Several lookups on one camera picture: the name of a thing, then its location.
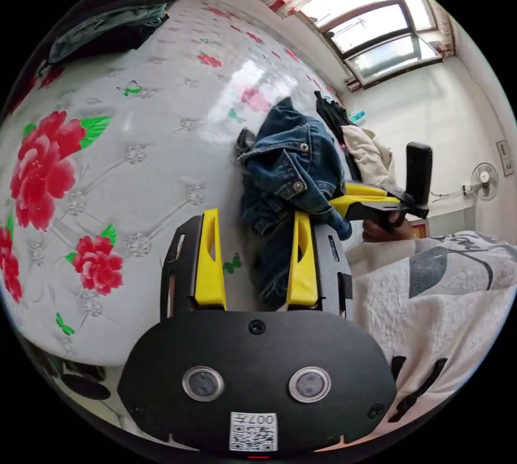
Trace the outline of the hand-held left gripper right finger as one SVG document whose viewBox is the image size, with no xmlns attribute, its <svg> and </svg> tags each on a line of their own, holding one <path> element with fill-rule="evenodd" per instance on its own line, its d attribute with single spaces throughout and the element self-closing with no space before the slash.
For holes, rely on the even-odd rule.
<svg viewBox="0 0 517 464">
<path fill-rule="evenodd" d="M 287 309 L 311 309 L 318 301 L 318 284 L 315 249 L 310 217 L 302 211 L 295 212 Z"/>
</svg>

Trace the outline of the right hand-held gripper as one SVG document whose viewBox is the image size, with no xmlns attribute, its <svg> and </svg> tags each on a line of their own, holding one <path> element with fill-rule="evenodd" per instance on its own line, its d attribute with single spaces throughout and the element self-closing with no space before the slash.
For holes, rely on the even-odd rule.
<svg viewBox="0 0 517 464">
<path fill-rule="evenodd" d="M 381 187 L 360 182 L 346 182 L 345 194 L 330 205 L 347 220 L 372 221 L 387 231 L 400 226 L 406 215 L 426 219 L 429 205 L 419 203 L 404 190 L 389 192 Z"/>
</svg>

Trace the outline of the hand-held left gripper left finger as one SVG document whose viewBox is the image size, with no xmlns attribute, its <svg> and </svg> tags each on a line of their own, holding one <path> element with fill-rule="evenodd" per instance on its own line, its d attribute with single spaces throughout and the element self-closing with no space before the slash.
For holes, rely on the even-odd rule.
<svg viewBox="0 0 517 464">
<path fill-rule="evenodd" d="M 205 210 L 197 257 L 194 299 L 200 308 L 226 308 L 219 210 Z"/>
</svg>

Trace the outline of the person's right hand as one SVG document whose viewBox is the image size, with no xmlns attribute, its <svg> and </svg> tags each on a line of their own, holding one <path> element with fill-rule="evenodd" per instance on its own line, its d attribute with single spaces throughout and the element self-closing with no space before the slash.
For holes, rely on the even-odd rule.
<svg viewBox="0 0 517 464">
<path fill-rule="evenodd" d="M 362 239 L 366 243 L 387 243 L 414 240 L 415 234 L 413 227 L 407 220 L 404 220 L 398 227 L 391 227 L 389 231 L 373 221 L 363 221 Z"/>
</svg>

